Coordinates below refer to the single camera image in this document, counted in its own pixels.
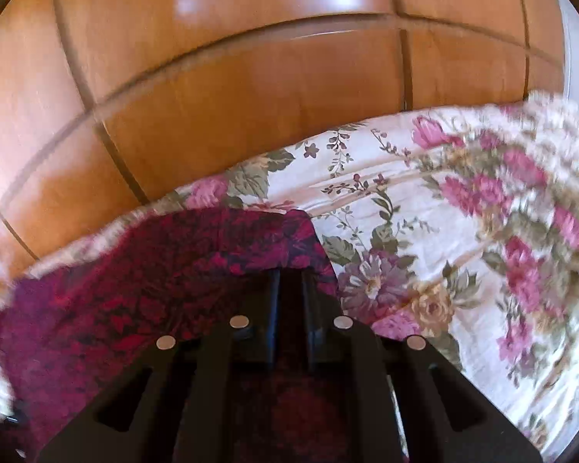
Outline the dark red floral sweater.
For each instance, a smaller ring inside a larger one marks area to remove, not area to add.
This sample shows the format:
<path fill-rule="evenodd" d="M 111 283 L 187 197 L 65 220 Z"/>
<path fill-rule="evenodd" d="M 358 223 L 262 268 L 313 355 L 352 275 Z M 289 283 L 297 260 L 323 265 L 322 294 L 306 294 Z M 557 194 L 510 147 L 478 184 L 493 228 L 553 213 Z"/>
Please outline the dark red floral sweater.
<path fill-rule="evenodd" d="M 305 212 L 229 208 L 149 218 L 97 260 L 17 282 L 0 367 L 27 421 L 7 443 L 36 457 L 145 348 L 206 335 L 237 311 L 242 277 L 273 269 L 311 269 L 337 291 Z"/>

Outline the floral bed quilt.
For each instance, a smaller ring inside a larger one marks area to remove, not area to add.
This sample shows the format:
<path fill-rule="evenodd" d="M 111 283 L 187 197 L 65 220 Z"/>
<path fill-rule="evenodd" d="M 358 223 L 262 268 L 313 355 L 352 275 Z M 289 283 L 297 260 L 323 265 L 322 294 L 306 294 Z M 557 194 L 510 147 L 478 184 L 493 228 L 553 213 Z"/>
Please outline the floral bed quilt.
<path fill-rule="evenodd" d="M 514 105 L 342 125 L 122 214 L 22 279 L 97 260 L 149 218 L 211 208 L 305 212 L 344 314 L 384 338 L 423 336 L 544 461 L 571 446 L 579 433 L 572 101 L 534 92 Z M 0 367 L 0 421 L 14 411 Z"/>

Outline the wooden wardrobe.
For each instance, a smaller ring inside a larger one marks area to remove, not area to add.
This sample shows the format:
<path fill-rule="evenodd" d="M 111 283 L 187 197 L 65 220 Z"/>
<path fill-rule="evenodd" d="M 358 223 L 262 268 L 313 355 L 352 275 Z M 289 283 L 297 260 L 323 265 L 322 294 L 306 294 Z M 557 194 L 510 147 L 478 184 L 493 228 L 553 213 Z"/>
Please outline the wooden wardrobe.
<path fill-rule="evenodd" d="M 563 87 L 557 0 L 0 0 L 0 283 L 325 128 Z"/>

